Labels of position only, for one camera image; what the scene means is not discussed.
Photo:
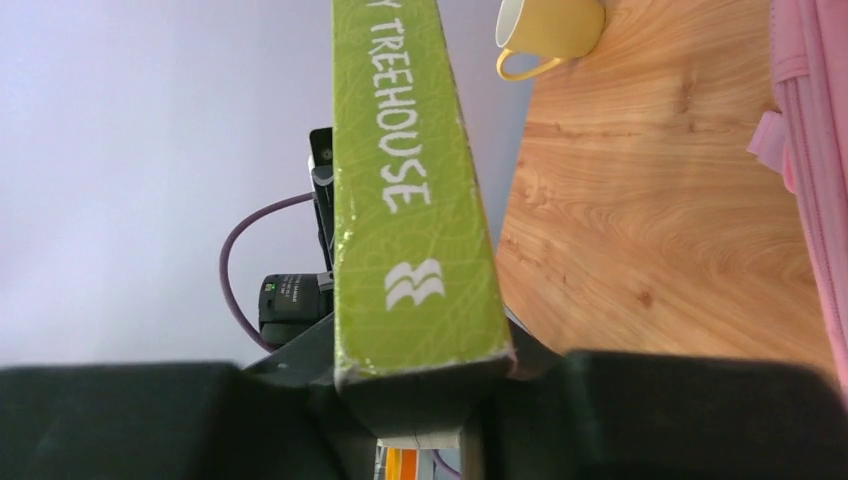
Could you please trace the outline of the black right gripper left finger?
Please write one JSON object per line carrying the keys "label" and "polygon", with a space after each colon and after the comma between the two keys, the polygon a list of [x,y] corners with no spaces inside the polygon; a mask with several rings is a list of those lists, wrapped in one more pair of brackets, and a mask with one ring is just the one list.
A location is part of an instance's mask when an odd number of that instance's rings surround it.
{"label": "black right gripper left finger", "polygon": [[5,479],[370,479],[376,440],[332,382],[325,318],[261,361],[1,372]]}

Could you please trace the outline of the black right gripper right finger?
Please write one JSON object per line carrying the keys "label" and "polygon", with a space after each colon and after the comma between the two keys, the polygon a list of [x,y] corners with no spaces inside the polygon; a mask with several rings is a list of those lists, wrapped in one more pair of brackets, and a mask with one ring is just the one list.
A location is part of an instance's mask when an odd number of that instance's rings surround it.
{"label": "black right gripper right finger", "polygon": [[843,479],[847,409],[793,363],[578,348],[463,365],[469,479]]}

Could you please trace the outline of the green comic book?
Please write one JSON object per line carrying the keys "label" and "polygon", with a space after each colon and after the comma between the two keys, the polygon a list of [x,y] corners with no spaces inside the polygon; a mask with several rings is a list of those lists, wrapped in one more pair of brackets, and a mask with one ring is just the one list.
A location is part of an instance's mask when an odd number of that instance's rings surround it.
{"label": "green comic book", "polygon": [[452,448],[515,349],[433,1],[336,1],[335,386],[378,440]]}

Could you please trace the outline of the pink backpack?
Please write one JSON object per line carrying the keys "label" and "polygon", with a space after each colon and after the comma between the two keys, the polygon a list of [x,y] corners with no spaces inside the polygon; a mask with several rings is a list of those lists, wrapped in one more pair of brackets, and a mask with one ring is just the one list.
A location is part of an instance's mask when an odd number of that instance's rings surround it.
{"label": "pink backpack", "polygon": [[748,152],[797,198],[836,364],[847,385],[847,4],[774,1],[771,78]]}

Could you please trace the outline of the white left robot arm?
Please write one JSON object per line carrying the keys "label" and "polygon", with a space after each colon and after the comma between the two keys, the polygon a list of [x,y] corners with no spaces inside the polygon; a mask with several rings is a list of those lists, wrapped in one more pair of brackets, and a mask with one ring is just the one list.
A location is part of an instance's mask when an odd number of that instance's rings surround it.
{"label": "white left robot arm", "polygon": [[319,273],[267,276],[259,295],[261,338],[279,348],[311,328],[334,309],[334,190],[333,133],[330,127],[309,135],[309,174],[325,270]]}

